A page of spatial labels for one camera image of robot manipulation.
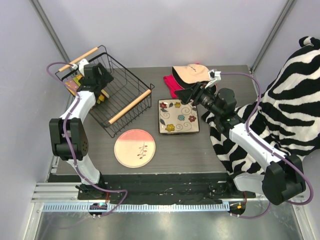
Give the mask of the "cream flower square plate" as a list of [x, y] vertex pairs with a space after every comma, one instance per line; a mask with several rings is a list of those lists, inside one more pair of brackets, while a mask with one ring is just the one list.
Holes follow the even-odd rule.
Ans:
[[198, 109], [182, 104], [179, 99], [158, 100], [158, 132], [162, 135], [195, 134], [200, 132]]

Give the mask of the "cream round plate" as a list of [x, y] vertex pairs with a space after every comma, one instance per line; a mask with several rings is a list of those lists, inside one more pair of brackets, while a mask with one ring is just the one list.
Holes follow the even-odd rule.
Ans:
[[152, 135], [142, 129], [131, 129], [121, 134], [114, 144], [116, 160], [127, 168], [140, 168], [148, 164], [156, 153]]

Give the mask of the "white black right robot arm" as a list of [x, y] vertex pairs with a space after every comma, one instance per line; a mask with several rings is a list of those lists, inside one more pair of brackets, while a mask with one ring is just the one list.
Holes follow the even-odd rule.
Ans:
[[202, 105], [214, 114], [218, 132], [238, 144], [263, 169], [263, 175], [234, 174], [233, 180], [225, 186], [230, 197], [236, 198], [248, 191], [264, 195], [272, 204], [280, 205], [306, 190], [302, 161], [271, 147], [246, 128], [244, 120], [235, 112], [237, 101], [233, 90], [222, 88], [214, 93], [210, 87], [197, 82], [190, 88], [175, 91], [175, 94], [182, 104]]

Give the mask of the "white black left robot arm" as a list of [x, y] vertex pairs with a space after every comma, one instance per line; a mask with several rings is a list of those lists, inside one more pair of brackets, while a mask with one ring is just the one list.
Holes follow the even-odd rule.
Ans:
[[102, 90], [114, 78], [101, 63], [70, 63], [69, 66], [81, 72], [82, 78], [79, 80], [78, 88], [59, 81], [73, 92], [75, 97], [60, 117], [49, 121], [52, 153], [73, 167], [80, 177], [81, 191], [100, 200], [109, 190], [102, 173], [90, 159], [89, 141], [83, 122], [91, 108], [96, 105]]

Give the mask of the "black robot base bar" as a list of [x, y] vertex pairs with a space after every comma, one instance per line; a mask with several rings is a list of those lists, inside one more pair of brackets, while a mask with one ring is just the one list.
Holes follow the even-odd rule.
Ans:
[[240, 192], [231, 184], [230, 177], [218, 173], [169, 173], [169, 174], [105, 174], [102, 192], [81, 183], [77, 175], [55, 175], [50, 183], [77, 183], [78, 200], [107, 200], [112, 204], [125, 196], [127, 205], [204, 205], [220, 204], [223, 199], [254, 199], [253, 192]]

